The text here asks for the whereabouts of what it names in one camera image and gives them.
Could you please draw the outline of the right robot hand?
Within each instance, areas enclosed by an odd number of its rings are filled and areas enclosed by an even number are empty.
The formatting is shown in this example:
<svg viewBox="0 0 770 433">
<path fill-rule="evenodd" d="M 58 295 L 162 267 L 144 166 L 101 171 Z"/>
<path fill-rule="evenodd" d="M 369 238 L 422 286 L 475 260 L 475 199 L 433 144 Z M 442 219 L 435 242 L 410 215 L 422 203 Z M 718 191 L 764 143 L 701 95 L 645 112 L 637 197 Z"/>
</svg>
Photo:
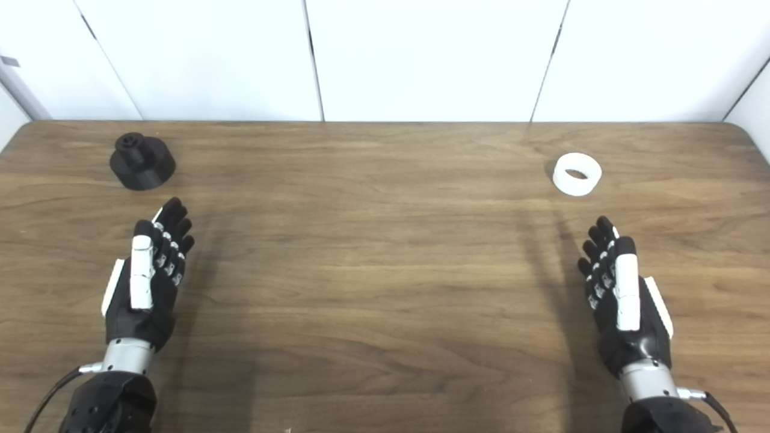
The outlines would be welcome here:
<svg viewBox="0 0 770 433">
<path fill-rule="evenodd" d="M 635 241 L 620 235 L 604 215 L 588 236 L 577 268 L 585 280 L 605 367 L 614 376 L 644 360 L 671 367 L 671 316 L 655 280 L 639 274 Z"/>
</svg>

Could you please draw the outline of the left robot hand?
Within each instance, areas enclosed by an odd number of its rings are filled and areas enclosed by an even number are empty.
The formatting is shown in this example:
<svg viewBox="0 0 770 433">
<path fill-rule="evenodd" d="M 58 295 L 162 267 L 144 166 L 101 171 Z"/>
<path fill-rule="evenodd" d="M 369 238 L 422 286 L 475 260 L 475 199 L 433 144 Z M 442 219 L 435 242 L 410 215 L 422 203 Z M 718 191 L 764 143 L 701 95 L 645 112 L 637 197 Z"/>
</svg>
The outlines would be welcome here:
<svg viewBox="0 0 770 433">
<path fill-rule="evenodd" d="M 115 261 L 102 300 L 107 342 L 137 338 L 159 351 L 170 340 L 187 255 L 195 244 L 188 213 L 182 200 L 172 197 L 153 218 L 135 223 L 129 255 Z"/>
</svg>

